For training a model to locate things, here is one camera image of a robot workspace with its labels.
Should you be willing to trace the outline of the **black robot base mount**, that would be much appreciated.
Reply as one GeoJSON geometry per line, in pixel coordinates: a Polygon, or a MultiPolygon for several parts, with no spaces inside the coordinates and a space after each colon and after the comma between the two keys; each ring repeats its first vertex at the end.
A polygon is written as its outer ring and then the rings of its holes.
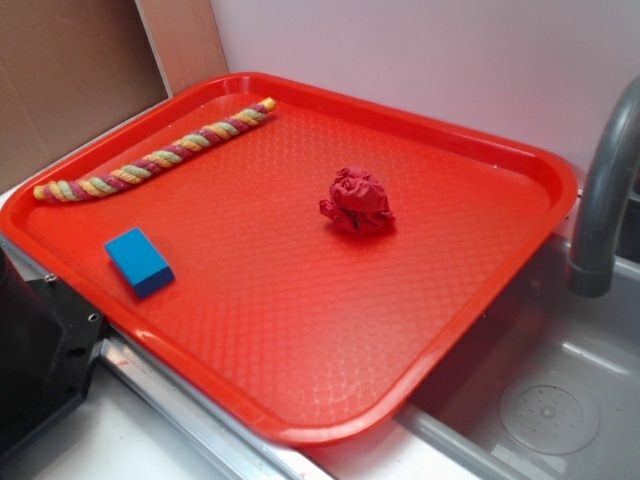
{"type": "Polygon", "coordinates": [[[64,280],[26,280],[1,254],[2,463],[85,401],[105,327],[64,280]]]}

